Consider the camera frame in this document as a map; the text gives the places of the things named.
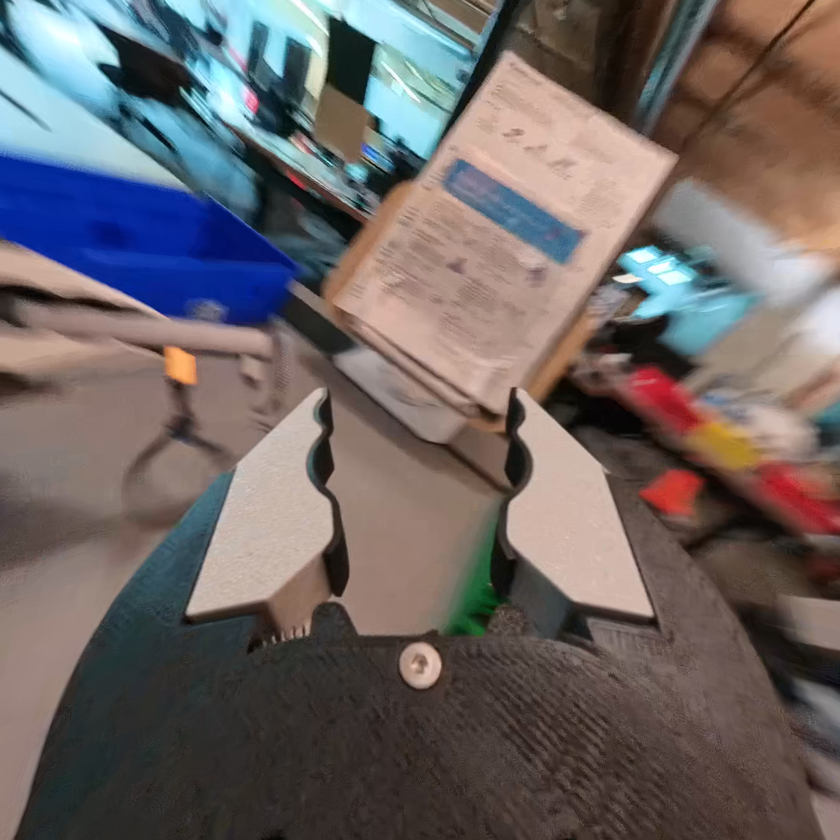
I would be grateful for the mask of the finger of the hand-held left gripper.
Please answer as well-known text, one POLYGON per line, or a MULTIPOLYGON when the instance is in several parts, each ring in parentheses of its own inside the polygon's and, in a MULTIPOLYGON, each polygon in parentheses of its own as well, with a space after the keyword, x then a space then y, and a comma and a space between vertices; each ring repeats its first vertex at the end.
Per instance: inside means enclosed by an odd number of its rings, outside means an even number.
POLYGON ((159 353, 115 339, 69 339, 54 332, 31 331, 3 331, 1 336, 3 389, 162 368, 159 353))
POLYGON ((163 316, 124 292, 5 240, 1 242, 1 290, 42 301, 163 316))

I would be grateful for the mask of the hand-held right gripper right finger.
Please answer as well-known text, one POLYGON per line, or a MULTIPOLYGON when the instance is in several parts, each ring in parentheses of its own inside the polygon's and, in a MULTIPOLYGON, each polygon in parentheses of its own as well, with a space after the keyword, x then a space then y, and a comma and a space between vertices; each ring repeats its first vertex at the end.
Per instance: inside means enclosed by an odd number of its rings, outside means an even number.
POLYGON ((559 636, 596 618, 632 627, 657 623, 609 475, 522 388, 506 419, 510 485, 490 561, 495 593, 540 636, 559 636))

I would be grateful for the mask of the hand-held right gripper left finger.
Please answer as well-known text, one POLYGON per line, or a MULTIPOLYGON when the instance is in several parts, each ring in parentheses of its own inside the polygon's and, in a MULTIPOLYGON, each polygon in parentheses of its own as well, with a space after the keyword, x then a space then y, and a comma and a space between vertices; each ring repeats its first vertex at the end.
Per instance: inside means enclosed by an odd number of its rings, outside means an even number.
POLYGON ((331 395, 311 392, 233 472, 185 608, 191 623, 263 616, 275 637, 305 637, 340 597, 349 556, 333 474, 331 395))

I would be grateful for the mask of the green plastic bin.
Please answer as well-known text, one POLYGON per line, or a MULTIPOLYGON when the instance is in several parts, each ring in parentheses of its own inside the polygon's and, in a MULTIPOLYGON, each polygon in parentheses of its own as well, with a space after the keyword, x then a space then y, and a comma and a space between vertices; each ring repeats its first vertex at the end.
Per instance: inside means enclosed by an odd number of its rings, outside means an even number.
POLYGON ((443 629, 446 636, 484 635, 501 603, 490 579, 497 521, 498 513, 494 511, 471 554, 463 579, 456 588, 455 599, 443 629))

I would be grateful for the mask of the blue plastic bin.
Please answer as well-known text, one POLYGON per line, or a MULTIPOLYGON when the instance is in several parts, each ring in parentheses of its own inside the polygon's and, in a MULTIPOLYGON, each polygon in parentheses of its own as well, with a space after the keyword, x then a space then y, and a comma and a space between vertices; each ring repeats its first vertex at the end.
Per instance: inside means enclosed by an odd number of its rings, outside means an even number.
POLYGON ((165 316, 231 324, 278 313, 299 264, 214 199, 3 154, 2 238, 165 316))

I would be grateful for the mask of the grey USB hub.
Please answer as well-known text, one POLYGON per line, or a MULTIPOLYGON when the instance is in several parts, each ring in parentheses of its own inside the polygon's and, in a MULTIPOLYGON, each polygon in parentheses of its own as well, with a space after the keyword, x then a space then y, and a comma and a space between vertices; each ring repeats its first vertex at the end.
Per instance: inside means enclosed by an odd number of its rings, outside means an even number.
POLYGON ((2 300, 2 321, 19 329, 48 331, 79 340, 116 340, 149 350, 176 347, 192 354, 272 358, 274 332, 217 322, 151 316, 23 297, 2 300))

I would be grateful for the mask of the black desk panel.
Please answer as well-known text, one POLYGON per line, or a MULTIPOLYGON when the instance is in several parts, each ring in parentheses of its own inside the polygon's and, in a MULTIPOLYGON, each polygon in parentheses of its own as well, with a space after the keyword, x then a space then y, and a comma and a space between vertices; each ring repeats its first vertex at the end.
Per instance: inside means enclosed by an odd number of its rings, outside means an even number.
POLYGON ((357 347, 357 343, 333 319, 327 302, 296 280, 289 286, 282 316, 300 336, 326 357, 342 355, 357 347))

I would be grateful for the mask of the orange traffic cone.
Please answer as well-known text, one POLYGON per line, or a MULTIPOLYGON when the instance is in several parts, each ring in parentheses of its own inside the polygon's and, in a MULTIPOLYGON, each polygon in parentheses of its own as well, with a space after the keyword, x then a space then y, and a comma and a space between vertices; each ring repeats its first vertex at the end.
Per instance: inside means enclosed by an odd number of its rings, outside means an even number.
POLYGON ((662 518, 687 521, 696 517, 698 499, 705 486, 706 480, 692 470, 670 469, 637 494, 662 518))

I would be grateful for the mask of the red plastic bin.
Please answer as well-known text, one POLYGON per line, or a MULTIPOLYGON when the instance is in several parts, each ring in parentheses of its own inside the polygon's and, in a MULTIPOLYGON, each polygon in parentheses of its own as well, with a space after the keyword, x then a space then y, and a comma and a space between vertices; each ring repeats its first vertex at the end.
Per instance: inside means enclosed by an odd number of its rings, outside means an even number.
POLYGON ((802 535, 839 534, 838 477, 820 463, 762 463, 754 472, 761 507, 802 535))
POLYGON ((675 436, 687 436, 703 423, 694 398, 655 365, 631 370, 618 382, 616 393, 635 414, 675 436))

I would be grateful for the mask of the yellow plastic bin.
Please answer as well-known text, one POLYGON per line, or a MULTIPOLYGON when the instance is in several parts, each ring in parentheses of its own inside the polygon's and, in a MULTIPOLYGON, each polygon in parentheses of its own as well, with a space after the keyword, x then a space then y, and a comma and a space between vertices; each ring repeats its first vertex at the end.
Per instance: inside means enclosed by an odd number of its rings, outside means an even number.
POLYGON ((751 471, 762 462, 760 450, 743 429, 708 419, 684 437, 686 451, 707 466, 732 472, 751 471))

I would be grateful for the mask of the black panel wooden stand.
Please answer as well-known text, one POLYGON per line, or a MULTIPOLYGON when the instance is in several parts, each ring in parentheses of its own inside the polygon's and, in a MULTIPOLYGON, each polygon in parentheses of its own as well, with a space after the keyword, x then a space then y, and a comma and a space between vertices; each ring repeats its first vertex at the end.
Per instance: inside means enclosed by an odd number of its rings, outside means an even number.
POLYGON ((345 164, 361 158, 371 125, 364 102, 377 42, 341 17, 329 19, 327 70, 313 124, 315 141, 345 164))

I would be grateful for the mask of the black metal post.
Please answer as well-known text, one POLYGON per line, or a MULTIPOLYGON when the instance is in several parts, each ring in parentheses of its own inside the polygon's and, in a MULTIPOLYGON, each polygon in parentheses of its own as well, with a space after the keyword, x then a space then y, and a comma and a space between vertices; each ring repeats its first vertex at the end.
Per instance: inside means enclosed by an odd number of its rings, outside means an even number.
POLYGON ((658 42, 633 111, 633 128, 651 138, 677 80, 705 34, 719 1, 678 1, 658 42))

